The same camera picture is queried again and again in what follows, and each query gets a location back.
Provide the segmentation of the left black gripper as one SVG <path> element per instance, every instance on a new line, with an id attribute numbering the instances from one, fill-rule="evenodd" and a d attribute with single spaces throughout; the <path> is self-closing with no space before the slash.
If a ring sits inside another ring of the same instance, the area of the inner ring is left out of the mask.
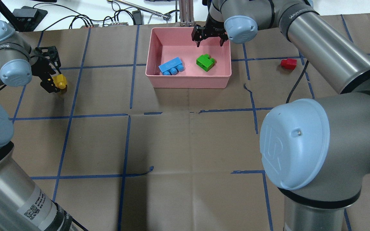
<path id="1" fill-rule="evenodd" d="M 59 93 L 53 76 L 60 73 L 60 57 L 56 46 L 34 48 L 31 60 L 35 61 L 31 65 L 32 74 L 41 79 L 41 87 L 48 93 Z"/>

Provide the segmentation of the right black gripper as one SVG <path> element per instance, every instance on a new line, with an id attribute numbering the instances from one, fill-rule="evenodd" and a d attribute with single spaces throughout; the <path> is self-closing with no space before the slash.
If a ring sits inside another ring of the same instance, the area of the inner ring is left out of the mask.
<path id="1" fill-rule="evenodd" d="M 214 19 L 210 14 L 207 15 L 205 26 L 194 26 L 191 32 L 191 39 L 200 47 L 201 41 L 207 38 L 220 38 L 220 46 L 229 39 L 226 33 L 223 20 Z"/>

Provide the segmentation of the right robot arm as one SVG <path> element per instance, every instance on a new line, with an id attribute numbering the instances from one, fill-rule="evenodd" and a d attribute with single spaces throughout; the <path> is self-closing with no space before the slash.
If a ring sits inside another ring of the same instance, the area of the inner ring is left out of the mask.
<path id="1" fill-rule="evenodd" d="M 279 28 L 331 94 L 273 108 L 260 131 L 269 180 L 285 197 L 285 231 L 339 231 L 347 207 L 370 174 L 370 56 L 328 24 L 311 0 L 203 0 L 197 44 L 220 38 L 242 44 Z"/>

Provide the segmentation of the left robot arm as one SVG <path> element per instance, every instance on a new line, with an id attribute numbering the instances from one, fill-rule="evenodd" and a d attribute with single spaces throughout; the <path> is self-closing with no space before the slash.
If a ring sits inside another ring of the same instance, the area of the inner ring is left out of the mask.
<path id="1" fill-rule="evenodd" d="M 32 48 L 8 23 L 0 20 L 0 87 L 21 87 L 34 76 L 48 93 L 67 89 L 55 46 Z M 14 127 L 0 105 L 0 230 L 85 231 L 53 202 L 13 160 Z"/>

